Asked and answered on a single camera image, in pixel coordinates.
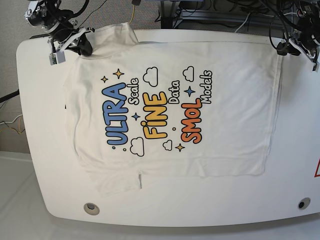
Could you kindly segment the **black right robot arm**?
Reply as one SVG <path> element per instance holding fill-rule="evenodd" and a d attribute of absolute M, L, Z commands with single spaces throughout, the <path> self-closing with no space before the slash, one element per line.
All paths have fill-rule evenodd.
<path fill-rule="evenodd" d="M 69 9 L 60 9 L 60 0 L 31 0 L 24 18 L 33 27 L 41 27 L 49 35 L 50 60 L 57 64 L 64 56 L 65 50 L 78 55 L 91 56 L 93 47 L 86 37 L 94 32 L 92 27 L 78 26 L 76 17 L 80 16 L 89 5 L 86 0 L 81 9 L 74 13 Z"/>

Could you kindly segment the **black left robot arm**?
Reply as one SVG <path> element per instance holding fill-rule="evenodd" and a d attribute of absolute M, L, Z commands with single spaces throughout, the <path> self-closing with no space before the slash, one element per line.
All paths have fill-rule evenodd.
<path fill-rule="evenodd" d="M 276 0 L 271 7 L 267 0 L 261 3 L 273 13 L 268 37 L 280 56 L 301 54 L 312 63 L 315 72 L 320 67 L 320 2 L 318 0 Z M 283 26 L 283 37 L 277 45 L 272 40 L 272 26 L 278 18 Z"/>

